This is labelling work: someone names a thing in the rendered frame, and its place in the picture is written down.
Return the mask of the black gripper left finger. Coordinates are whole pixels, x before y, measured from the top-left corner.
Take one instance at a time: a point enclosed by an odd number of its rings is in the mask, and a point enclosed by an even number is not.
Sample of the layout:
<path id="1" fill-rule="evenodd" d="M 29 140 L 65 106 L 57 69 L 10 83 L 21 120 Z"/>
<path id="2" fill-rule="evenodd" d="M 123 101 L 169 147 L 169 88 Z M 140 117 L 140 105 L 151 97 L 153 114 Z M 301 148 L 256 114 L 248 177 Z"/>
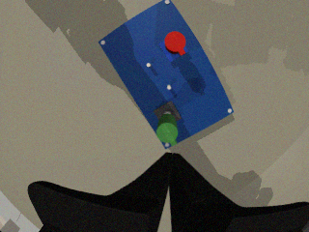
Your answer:
<path id="1" fill-rule="evenodd" d="M 39 181 L 28 185 L 28 197 L 42 224 L 67 232 L 157 232 L 173 163 L 173 154 L 165 152 L 146 173 L 107 196 Z"/>

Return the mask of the blue circuit board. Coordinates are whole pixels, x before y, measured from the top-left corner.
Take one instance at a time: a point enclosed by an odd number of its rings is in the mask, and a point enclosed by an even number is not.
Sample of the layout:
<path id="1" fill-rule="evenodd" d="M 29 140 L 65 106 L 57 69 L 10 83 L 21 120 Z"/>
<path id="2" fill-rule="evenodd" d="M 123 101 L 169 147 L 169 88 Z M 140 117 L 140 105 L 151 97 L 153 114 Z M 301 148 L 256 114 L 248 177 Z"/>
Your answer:
<path id="1" fill-rule="evenodd" d="M 163 147 L 235 112 L 173 1 L 159 1 L 98 43 Z"/>

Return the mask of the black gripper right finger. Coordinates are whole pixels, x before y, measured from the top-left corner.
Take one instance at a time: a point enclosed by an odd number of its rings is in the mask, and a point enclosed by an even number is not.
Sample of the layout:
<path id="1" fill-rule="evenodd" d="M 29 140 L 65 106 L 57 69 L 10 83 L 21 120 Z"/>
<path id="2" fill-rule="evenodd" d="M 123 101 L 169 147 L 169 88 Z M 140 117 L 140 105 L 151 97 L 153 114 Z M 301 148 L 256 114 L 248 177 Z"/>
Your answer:
<path id="1" fill-rule="evenodd" d="M 181 154 L 173 159 L 171 232 L 287 232 L 309 221 L 309 202 L 243 208 L 210 185 Z"/>

